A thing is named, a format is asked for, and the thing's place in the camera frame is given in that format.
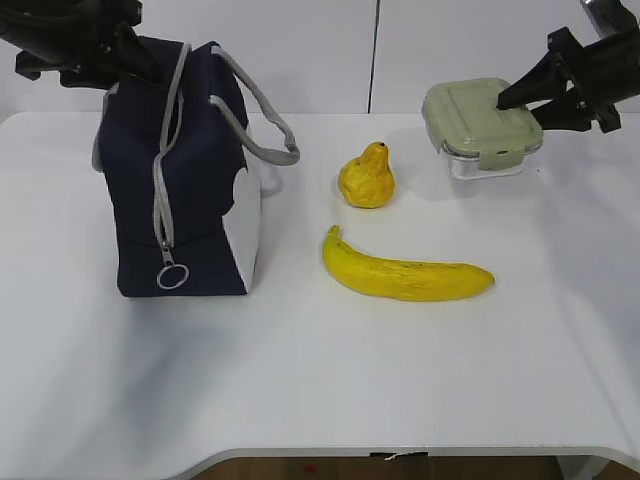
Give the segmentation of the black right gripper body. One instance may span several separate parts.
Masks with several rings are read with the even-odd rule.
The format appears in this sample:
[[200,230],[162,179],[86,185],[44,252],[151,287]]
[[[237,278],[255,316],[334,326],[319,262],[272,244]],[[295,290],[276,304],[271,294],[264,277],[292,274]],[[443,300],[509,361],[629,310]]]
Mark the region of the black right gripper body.
[[639,94],[639,29],[637,27],[583,46],[566,28],[548,36],[551,51],[580,53],[571,88],[595,111],[600,130],[621,128],[616,104]]

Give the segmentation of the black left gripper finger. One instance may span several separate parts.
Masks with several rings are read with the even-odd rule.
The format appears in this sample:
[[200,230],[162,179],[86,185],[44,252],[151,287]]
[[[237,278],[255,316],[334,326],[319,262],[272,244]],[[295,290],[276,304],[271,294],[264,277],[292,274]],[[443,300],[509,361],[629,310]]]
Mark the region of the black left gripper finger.
[[116,25],[112,52],[117,72],[152,85],[163,81],[163,68],[127,23]]

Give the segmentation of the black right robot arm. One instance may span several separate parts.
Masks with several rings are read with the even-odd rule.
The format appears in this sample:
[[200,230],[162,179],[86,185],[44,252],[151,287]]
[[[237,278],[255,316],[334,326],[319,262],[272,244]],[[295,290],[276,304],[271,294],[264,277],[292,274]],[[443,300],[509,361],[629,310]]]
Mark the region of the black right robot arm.
[[563,27],[547,36],[547,53],[502,91],[497,108],[542,104],[532,115],[544,130],[604,133],[621,128],[616,104],[639,95],[639,23],[619,1],[581,3],[600,40],[582,45]]

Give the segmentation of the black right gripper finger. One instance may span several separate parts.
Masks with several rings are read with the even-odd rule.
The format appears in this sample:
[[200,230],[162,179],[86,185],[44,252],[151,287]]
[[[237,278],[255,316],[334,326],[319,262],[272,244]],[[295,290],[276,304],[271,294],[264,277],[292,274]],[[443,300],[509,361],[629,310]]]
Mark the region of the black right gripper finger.
[[528,73],[499,94],[497,108],[508,110],[550,100],[554,106],[579,110],[579,94],[575,88],[567,89],[568,83],[574,80],[579,62],[577,50],[549,50]]
[[598,117],[579,95],[564,95],[531,111],[543,130],[589,131]]

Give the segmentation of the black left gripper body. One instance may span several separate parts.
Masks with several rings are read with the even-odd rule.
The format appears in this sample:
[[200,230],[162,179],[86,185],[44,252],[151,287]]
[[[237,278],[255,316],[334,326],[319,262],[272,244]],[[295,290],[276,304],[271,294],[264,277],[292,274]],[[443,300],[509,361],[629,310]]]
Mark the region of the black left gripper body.
[[142,21],[139,1],[3,1],[1,39],[19,49],[15,72],[31,81],[57,71],[65,88],[107,90],[121,76],[116,25]]

